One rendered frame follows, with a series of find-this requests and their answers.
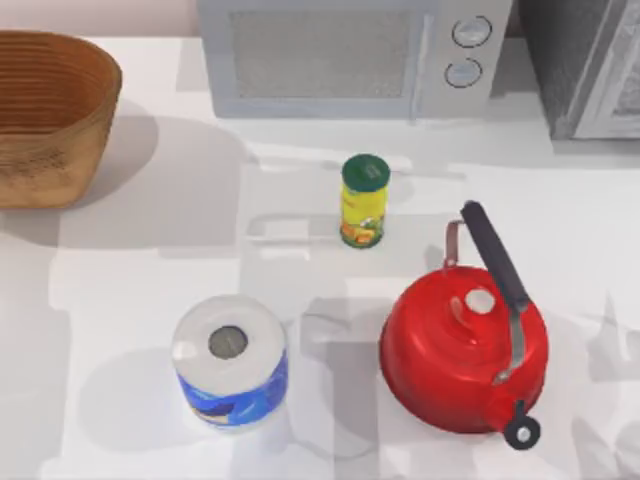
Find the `yellow jar with green lid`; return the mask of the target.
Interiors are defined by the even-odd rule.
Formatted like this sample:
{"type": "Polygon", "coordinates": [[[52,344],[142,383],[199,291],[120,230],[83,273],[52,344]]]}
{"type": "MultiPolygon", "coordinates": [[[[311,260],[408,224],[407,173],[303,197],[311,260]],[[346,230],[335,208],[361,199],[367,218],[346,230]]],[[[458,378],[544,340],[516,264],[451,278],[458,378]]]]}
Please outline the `yellow jar with green lid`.
{"type": "Polygon", "coordinates": [[[375,246],[384,235],[391,170],[373,154],[350,157],[341,169],[342,240],[357,249],[375,246]]]}

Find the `microwave oven door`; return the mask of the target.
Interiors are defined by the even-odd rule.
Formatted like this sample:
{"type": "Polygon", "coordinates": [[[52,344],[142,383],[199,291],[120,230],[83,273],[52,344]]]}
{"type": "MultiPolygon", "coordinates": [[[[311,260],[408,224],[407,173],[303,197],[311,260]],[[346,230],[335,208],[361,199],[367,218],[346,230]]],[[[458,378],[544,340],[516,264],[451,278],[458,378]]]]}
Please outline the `microwave oven door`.
{"type": "Polygon", "coordinates": [[[197,0],[221,118],[418,114],[426,0],[197,0]]]}

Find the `brown woven basket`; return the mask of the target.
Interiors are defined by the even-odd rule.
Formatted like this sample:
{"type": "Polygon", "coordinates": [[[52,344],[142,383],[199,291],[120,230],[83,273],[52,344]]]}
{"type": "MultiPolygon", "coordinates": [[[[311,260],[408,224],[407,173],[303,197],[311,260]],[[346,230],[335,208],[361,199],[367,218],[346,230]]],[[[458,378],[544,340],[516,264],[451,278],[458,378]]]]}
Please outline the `brown woven basket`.
{"type": "Polygon", "coordinates": [[[87,192],[122,80],[90,41],[0,30],[0,209],[63,208],[87,192]]]}

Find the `white and blue paper roll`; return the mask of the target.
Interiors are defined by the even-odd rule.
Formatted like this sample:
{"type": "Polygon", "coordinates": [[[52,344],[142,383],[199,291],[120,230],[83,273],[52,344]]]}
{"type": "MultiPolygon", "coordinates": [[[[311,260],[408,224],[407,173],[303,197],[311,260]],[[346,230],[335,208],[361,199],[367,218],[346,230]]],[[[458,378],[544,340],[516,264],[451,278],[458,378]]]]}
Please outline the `white and blue paper roll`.
{"type": "Polygon", "coordinates": [[[171,356],[189,407],[217,428],[254,425],[283,404],[286,333],[253,298],[220,295],[194,306],[177,324],[171,356]]]}

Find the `round microwave knob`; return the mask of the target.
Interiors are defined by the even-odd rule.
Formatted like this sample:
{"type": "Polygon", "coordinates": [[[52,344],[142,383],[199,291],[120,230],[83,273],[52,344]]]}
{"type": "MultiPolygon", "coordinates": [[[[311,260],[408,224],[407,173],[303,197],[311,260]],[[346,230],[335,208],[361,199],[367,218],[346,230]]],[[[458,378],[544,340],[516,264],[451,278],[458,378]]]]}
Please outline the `round microwave knob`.
{"type": "Polygon", "coordinates": [[[490,38],[492,30],[492,24],[486,17],[475,16],[457,21],[452,29],[452,39],[462,48],[475,48],[490,38]]]}
{"type": "Polygon", "coordinates": [[[483,76],[481,64],[466,58],[457,63],[450,63],[444,72],[446,83],[456,89],[465,89],[475,85],[483,76]]]}

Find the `pale microwave oven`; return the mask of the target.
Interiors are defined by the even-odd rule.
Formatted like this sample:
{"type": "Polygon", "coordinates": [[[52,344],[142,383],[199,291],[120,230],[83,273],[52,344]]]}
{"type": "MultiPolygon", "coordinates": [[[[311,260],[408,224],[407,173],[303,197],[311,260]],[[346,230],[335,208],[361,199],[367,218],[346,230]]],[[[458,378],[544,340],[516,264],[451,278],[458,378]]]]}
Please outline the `pale microwave oven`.
{"type": "Polygon", "coordinates": [[[424,88],[422,117],[419,119],[449,119],[472,117],[489,99],[497,63],[513,0],[426,0],[431,8],[433,24],[429,44],[427,79],[424,88]],[[484,16],[492,24],[490,38],[481,46],[462,48],[452,39],[457,21],[484,16]],[[473,86],[456,89],[444,79],[450,63],[466,58],[478,61],[482,78],[473,86]]]}

